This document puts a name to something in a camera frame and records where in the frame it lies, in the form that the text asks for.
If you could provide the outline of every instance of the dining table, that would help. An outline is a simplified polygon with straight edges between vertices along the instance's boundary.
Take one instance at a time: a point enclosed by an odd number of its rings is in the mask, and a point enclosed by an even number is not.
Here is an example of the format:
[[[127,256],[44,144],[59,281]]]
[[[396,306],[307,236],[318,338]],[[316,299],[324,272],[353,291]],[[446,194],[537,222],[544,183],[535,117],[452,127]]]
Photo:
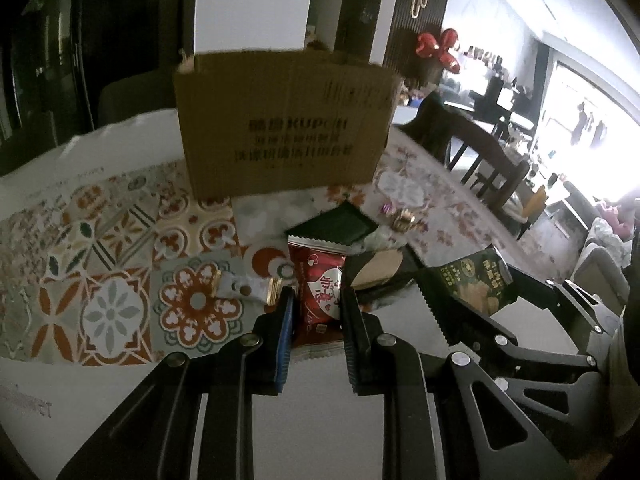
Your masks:
[[[426,266],[493,244],[508,263],[544,274],[395,126],[367,184],[196,200],[175,109],[74,137],[0,179],[0,424],[38,478],[55,478],[164,356],[204,356],[251,331],[267,308],[211,298],[214,267],[292,279],[284,232],[345,200]],[[414,213],[405,234],[389,229],[388,202]],[[373,312],[421,352],[455,349],[416,286]],[[524,300],[494,319],[521,346],[576,352],[548,310]],[[382,398],[352,393],[344,353],[302,355],[283,394],[254,399],[255,477],[381,478],[382,428]]]

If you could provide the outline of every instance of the ceiling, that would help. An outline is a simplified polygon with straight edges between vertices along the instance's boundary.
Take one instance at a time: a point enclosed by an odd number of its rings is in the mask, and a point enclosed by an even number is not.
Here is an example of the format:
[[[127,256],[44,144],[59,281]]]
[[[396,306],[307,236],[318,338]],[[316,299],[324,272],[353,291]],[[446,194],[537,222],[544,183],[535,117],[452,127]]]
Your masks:
[[[577,49],[578,61],[606,69],[600,72],[613,74],[610,83],[628,86],[640,103],[640,54],[606,0],[505,1],[539,40],[570,57]]]

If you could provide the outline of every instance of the patterned tablecloth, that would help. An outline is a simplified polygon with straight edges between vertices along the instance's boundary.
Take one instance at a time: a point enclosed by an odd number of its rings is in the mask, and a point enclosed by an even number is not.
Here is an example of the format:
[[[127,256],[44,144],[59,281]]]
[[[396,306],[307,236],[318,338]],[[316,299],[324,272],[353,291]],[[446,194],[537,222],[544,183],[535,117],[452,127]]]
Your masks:
[[[406,236],[429,266],[493,243],[531,270],[476,197],[394,128],[366,186],[198,202],[179,160],[47,198],[0,223],[0,356],[100,366],[215,352],[251,330],[264,306],[210,298],[214,266],[291,278],[284,230],[343,200],[381,224],[387,200],[411,208],[418,225]]]

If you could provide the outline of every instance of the white table surface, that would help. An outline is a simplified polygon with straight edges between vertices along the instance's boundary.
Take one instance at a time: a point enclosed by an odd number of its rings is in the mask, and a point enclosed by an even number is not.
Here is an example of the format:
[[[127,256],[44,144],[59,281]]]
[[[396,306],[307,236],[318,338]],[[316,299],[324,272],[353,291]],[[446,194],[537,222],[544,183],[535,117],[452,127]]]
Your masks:
[[[404,153],[402,150],[408,150],[407,153],[421,150],[396,130],[391,132],[390,146],[396,150],[396,155]],[[23,208],[59,194],[71,196],[78,186],[104,180],[113,174],[181,157],[182,145],[174,110],[161,110],[107,126],[82,137],[72,147],[52,150],[2,178],[0,218],[8,218]],[[469,214],[479,228],[489,229],[498,239],[504,240],[502,251],[507,260],[535,272],[535,269],[527,268],[526,256],[507,231],[469,190],[453,181],[428,154],[422,152],[417,158],[409,159],[410,165],[402,171],[414,178],[424,172],[430,186],[451,190],[450,194],[443,192],[444,197],[432,195],[434,203],[453,200],[449,205],[443,202],[425,213],[426,221],[432,222],[433,229],[423,233],[424,236],[410,235],[411,242],[429,241],[428,247],[425,243],[418,248],[422,251],[421,257],[429,264],[446,263],[484,244],[483,240],[472,243],[470,238],[456,242],[455,247],[449,247],[446,242],[441,243],[442,247],[436,244],[438,226],[447,218],[443,213],[446,210],[453,215],[449,224],[457,228],[456,223],[460,222],[461,230],[465,215]],[[387,167],[383,173],[386,172],[387,179],[392,177],[397,163],[398,159],[393,156],[385,159]],[[401,195],[415,197],[415,189],[406,187],[408,182],[401,183]],[[266,199],[243,200],[242,207],[251,209],[251,201],[259,204]],[[369,205],[367,201],[363,210],[367,206],[379,206],[373,199]],[[456,216],[458,207],[462,213]],[[407,339],[420,351],[445,356],[450,349],[438,333],[430,311],[420,304],[416,294],[415,289],[407,289],[392,306],[377,314],[388,332]],[[522,300],[505,307],[495,318],[516,333],[522,346],[557,352],[576,351],[548,311]],[[0,403],[0,423],[36,475],[44,480],[53,479],[153,367],[154,364],[85,367],[0,358],[0,386],[50,404],[50,416],[43,416],[9,402]],[[290,368],[282,396],[254,399],[255,478],[380,478],[382,426],[382,399],[358,398],[351,393],[344,356],[297,362]]]

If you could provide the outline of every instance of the sofa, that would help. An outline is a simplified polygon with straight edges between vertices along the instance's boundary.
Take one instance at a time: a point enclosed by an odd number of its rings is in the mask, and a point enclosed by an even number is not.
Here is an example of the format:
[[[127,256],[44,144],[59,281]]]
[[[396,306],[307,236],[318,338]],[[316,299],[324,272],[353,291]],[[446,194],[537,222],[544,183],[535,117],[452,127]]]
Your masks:
[[[618,316],[629,297],[623,274],[631,263],[632,241],[623,242],[603,218],[593,220],[571,280],[602,302]]]

